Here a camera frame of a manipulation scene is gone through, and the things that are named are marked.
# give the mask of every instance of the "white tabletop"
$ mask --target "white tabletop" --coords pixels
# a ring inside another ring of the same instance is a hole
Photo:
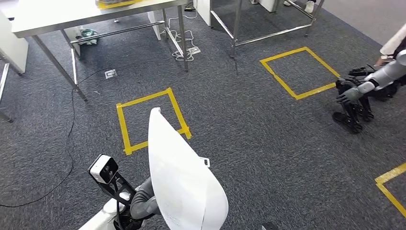
[[[95,0],[20,0],[12,32],[19,38],[186,4],[188,0],[143,0],[101,10]]]

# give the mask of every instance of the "white sleeve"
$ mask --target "white sleeve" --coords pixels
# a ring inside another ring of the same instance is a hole
[[[406,24],[382,47],[381,54],[391,55],[406,37]]]

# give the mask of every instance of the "person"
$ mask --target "person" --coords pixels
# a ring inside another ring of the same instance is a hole
[[[304,9],[304,11],[306,11],[308,13],[313,13],[313,10],[315,9],[315,3],[316,3],[316,0],[307,0],[306,8]],[[291,5],[287,1],[285,1],[283,4],[285,6],[290,6]]]
[[[406,49],[406,24],[382,47],[380,50],[382,55],[375,66],[392,61],[393,57],[404,49]]]
[[[193,6],[193,0],[189,0],[188,4],[186,4],[185,6],[185,11],[187,12],[191,12],[191,11],[195,11],[196,9]]]

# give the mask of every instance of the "metal rod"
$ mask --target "metal rod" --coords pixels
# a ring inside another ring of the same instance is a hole
[[[320,11],[321,11],[321,8],[322,8],[322,6],[324,4],[324,1],[325,0],[321,0],[320,4],[317,6],[316,12],[313,14],[312,22],[310,23],[311,25],[313,25],[313,23],[317,20],[317,17],[319,15]],[[309,33],[310,33],[310,27],[306,30],[305,36],[309,36]]]
[[[164,22],[165,22],[165,28],[167,28],[168,27],[168,21],[167,21],[167,18],[166,18],[166,12],[165,12],[165,9],[162,9],[162,16],[164,17]],[[166,30],[165,30],[165,37],[166,37],[166,39],[168,39],[169,38],[169,35],[166,33]]]
[[[241,18],[241,5],[242,0],[238,0],[237,2],[237,9],[236,9],[236,20],[234,21],[234,39],[231,41],[231,54],[230,56],[233,58],[236,55],[236,46],[238,41],[238,27],[240,26],[240,18]]]
[[[60,31],[61,31],[63,37],[65,38],[66,42],[68,43],[69,47],[70,47],[71,49],[74,49],[74,50],[75,50],[75,55],[76,55],[78,58],[80,58],[80,54],[79,54],[79,53],[76,51],[76,49],[73,47],[73,44],[70,43],[70,39],[69,39],[68,35],[66,34],[65,30],[60,30]]]
[[[238,40],[238,27],[240,25],[240,18],[241,18],[241,5],[242,0],[238,0],[237,3],[237,10],[236,10],[236,20],[234,21],[234,39]]]
[[[188,67],[188,55],[186,53],[185,27],[183,24],[182,6],[178,6],[178,17],[179,17],[180,38],[181,38],[182,51],[183,51],[183,62],[185,64],[185,70],[187,72],[187,71],[189,71],[189,67]]]
[[[166,33],[169,35],[170,39],[172,40],[172,42],[175,44],[176,49],[180,52],[180,54],[182,54],[183,56],[183,51],[180,48],[178,42],[176,41],[176,39],[173,37],[172,33],[170,32],[170,30],[166,27],[165,28]]]
[[[273,3],[272,12],[278,11],[279,4],[280,4],[280,0],[275,0],[275,2]]]
[[[13,120],[9,118],[7,115],[5,115],[2,111],[0,111],[0,119],[9,123],[13,122]]]
[[[314,16],[309,14],[308,12],[304,11],[300,6],[298,6],[296,3],[292,2],[291,0],[285,0],[288,3],[290,3],[292,6],[294,6],[296,9],[298,9],[300,12],[302,12],[304,15],[306,15],[307,17],[313,19]]]
[[[93,35],[93,36],[90,36],[90,37],[81,38],[81,39],[78,39],[78,40],[76,40],[76,41],[71,41],[70,43],[71,43],[71,44],[76,44],[76,43],[79,43],[79,42],[86,42],[86,41],[90,41],[90,40],[93,40],[93,39],[96,39],[96,38],[100,38],[100,37],[107,37],[107,36],[111,36],[111,35],[118,35],[118,34],[122,34],[122,33],[125,33],[125,32],[133,31],[133,30],[139,30],[139,29],[151,27],[151,26],[154,26],[154,25],[161,25],[161,24],[164,24],[164,23],[165,23],[165,21],[159,21],[159,22],[156,22],[156,23],[150,23],[150,24],[145,24],[145,25],[139,25],[139,26],[136,26],[136,27],[132,27],[132,28],[125,29],[125,30],[119,30],[119,31],[115,31],[115,32],[104,33],[104,34],[97,34],[97,35]]]
[[[18,74],[18,76],[22,76],[23,72],[20,72],[20,70],[18,70],[18,68],[16,68],[4,55],[2,55],[0,53],[0,60],[3,60],[4,63],[9,63],[10,64],[10,68],[16,72]]]
[[[49,58],[49,60],[54,64],[54,66],[59,70],[59,72],[68,81],[70,86],[72,86],[72,88],[74,90],[76,90],[76,92],[79,94],[79,96],[84,101],[87,101],[88,99],[86,99],[86,96],[83,94],[83,92],[80,90],[80,88],[72,81],[72,78],[70,78],[69,74],[61,66],[61,64],[58,62],[58,60],[55,58],[55,56],[51,53],[51,51],[48,49],[48,47],[46,47],[46,45],[43,43],[43,41],[37,35],[33,35],[33,39],[39,45],[39,47],[42,49],[42,51],[45,53],[45,55]]]
[[[265,39],[265,38],[269,38],[269,37],[274,37],[274,36],[277,36],[277,35],[282,35],[282,34],[285,34],[285,33],[288,33],[288,32],[304,29],[304,28],[307,28],[307,27],[310,27],[310,26],[312,26],[312,25],[311,24],[302,25],[302,26],[295,27],[293,29],[276,32],[276,33],[265,35],[265,36],[262,36],[262,37],[257,37],[257,38],[250,39],[250,40],[247,40],[247,41],[244,41],[244,42],[236,43],[236,46],[242,46],[242,45],[245,45],[245,44],[248,44],[248,43],[251,43],[251,42],[256,42],[256,41],[259,41],[259,40],[262,40],[262,39]]]
[[[219,17],[214,11],[210,11],[210,13],[212,13],[212,15],[214,16],[214,18],[216,18],[216,20],[218,21],[218,23],[220,23],[221,27],[227,32],[228,36],[230,36],[231,39],[234,39],[233,34],[232,34],[231,31],[227,28],[227,26],[224,24],[224,22],[220,19],[220,17]]]
[[[72,66],[73,66],[73,81],[75,85],[78,84],[77,70],[76,70],[76,59],[75,59],[75,49],[71,48],[70,53],[72,54]]]
[[[10,63],[6,63],[4,65],[3,73],[1,75],[1,80],[0,80],[0,102],[1,102],[1,99],[3,97],[3,90],[4,90],[4,86],[6,85],[6,79],[7,79],[8,73],[9,73],[9,67],[10,67]]]

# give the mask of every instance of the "white camera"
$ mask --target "white camera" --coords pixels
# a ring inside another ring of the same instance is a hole
[[[100,154],[89,168],[89,174],[99,183],[109,184],[117,173],[118,165],[112,157]]]

